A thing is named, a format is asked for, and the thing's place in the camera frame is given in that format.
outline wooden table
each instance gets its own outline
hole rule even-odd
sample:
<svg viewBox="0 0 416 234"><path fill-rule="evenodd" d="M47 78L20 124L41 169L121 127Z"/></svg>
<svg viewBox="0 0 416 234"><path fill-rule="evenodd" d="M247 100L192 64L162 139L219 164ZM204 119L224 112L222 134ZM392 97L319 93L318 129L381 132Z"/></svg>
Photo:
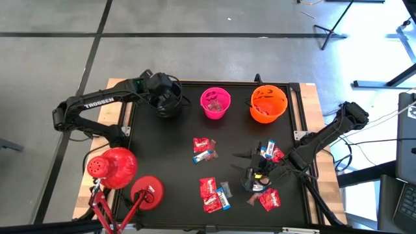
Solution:
<svg viewBox="0 0 416 234"><path fill-rule="evenodd" d="M109 79L107 88L112 88L116 83L123 81L124 79ZM317 93L317 88L315 84L310 83L301 83L300 90L302 95L302 103L304 105L304 112L307 124L307 130L312 132L317 132L324 127L324 118L322 117L322 111L320 109L320 103ZM296 100L296 94L292 91L292 101L294 107L294 113L296 118L297 129L301 129L300 115ZM101 107L98 116L98 122L105 125L117 124L118 118L120 116L121 103L111 103ZM124 124L127 125L127 121L130 116L130 107L131 104L127 105ZM95 149L99 146L108 143L107 140L103 137L95 138L92 141L91 149ZM109 147L104 147L93 153L88 157L88 161L98 155L101 155L104 151L108 150ZM321 151L317 155L317 163L319 170L319 179L318 179L318 188L320 195L325 200L328 207L332 212L335 213L337 218L346 224L346 217L343 208L343 202L341 199L341 194L339 192L337 176L335 175L335 170L333 167L332 157ZM78 193L77 203L73 211L73 217L77 218L83 215L89 208L88 200L90 199L90 187L93 186L92 178L88 173L84 173L83 180L81 181L81 187ZM314 224L317 224L317 214L315 209L315 203L313 201L312 195L308 192L309 195L309 206L311 209L311 217ZM114 199L114 191L110 192L108 203L111 207L112 200Z"/></svg>

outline black table surface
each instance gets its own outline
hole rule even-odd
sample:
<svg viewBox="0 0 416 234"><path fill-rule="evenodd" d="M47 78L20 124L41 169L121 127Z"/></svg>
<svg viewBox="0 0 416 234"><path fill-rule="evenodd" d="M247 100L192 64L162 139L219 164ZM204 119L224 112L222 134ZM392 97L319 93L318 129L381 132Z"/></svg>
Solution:
<svg viewBox="0 0 416 234"><path fill-rule="evenodd" d="M156 117L145 105L135 109L130 150L137 157L138 172L133 182L144 175L153 175L165 189L161 204L144 211L140 223L146 228L172 229L215 225L220 229L273 231L283 226L304 227L307 204L302 184L295 175L288 174L272 185L278 190L281 207L267 212L259 201L254 206L247 203L252 193L244 190L239 172L230 167L230 164L249 166L250 160L234 157L232 153L255 148L259 141L267 145L268 139L273 139L285 153L293 149L293 117L289 108L275 122L263 125L250 116L244 103L255 87L223 86L231 94L231 106L222 119L210 120L200 107L200 96L207 88L184 85L183 93L192 105L183 107L181 115L171 120ZM194 164L194 137L215 139L219 158ZM215 177L217 188L220 182L228 181L233 194L228 200L230 209L203 211L199 179L206 177ZM124 197L130 198L133 182L122 189ZM122 220L127 212L119 201L117 219Z"/></svg>

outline gray floor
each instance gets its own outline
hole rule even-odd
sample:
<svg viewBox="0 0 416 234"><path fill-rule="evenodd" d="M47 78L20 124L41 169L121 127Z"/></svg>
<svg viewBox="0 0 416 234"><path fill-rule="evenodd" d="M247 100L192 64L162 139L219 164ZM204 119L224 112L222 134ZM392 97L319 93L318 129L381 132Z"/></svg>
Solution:
<svg viewBox="0 0 416 234"><path fill-rule="evenodd" d="M0 32L96 32L104 6L103 0L4 0ZM291 0L119 0L113 2L105 32L312 33L315 23L331 27L345 6ZM109 77L136 77L148 68L199 80L251 81L260 73L265 81L316 83L324 113L345 100L372 109L382 105L379 97L395 102L396 94L352 90L350 83L387 81L411 66L400 41L383 36L407 18L401 1L354 4L339 26L351 37L332 40L325 51L319 49L323 40L316 39L103 38L86 92L105 88ZM0 150L0 226L31 221L59 137L51 110L77 90L92 41L0 38L0 137L25 146L21 153ZM96 119L98 110L83 115ZM73 133L73 138L83 135ZM89 147L89 142L68 146L46 222L72 217L81 161Z"/></svg>

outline tripod stand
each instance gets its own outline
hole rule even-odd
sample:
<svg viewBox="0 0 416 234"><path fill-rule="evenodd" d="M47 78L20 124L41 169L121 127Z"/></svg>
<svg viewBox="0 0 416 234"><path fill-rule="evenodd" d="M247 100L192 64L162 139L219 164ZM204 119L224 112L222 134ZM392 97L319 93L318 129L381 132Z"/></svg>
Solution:
<svg viewBox="0 0 416 234"><path fill-rule="evenodd" d="M329 33L326 35L326 39L325 39L324 45L322 46L321 50L324 50L324 49L325 49L326 44L327 44L327 43L328 43L328 41L331 39L331 36L332 36L333 34L335 34L335 33L334 33L335 28L338 26L338 23L342 20L342 18L344 17L345 13L346 13L346 12L348 11L348 9L351 7L351 5L352 5L352 3L353 3L353 2L354 2L354 0L351 0L350 4L348 4L348 6L347 6L347 7L346 7L346 9L344 10L343 14L342 14L342 15L341 15L341 17L338 19L337 23L335 23L335 25L333 26L333 28L332 28L332 29L327 29L327 28L324 28L324 27L319 26L319 25L314 25L314 27L317 27L317 28L322 29L322 30L324 30L324 31L326 31L326 32L329 32Z"/></svg>

